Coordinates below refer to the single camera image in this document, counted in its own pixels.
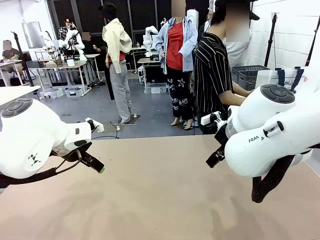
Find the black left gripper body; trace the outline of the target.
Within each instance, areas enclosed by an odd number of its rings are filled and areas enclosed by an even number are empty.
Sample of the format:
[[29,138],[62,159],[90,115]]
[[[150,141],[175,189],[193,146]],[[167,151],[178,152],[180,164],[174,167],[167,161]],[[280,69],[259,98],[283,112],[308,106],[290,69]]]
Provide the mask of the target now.
[[87,150],[90,148],[91,145],[92,142],[88,142],[81,146],[77,146],[74,150],[67,150],[61,148],[61,145],[59,145],[51,151],[51,156],[61,157],[68,162],[76,162],[81,157],[81,161],[83,163],[87,163],[91,161],[91,155],[87,153]]

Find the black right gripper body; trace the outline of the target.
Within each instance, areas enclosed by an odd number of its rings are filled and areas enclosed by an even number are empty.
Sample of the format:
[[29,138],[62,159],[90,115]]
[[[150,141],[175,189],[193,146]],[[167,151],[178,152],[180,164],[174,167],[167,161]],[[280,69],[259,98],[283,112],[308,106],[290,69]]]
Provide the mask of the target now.
[[217,127],[217,132],[214,135],[214,138],[220,143],[221,148],[224,150],[225,149],[225,145],[228,142],[228,137],[226,135],[226,127],[227,127],[227,123],[223,123],[220,124]]

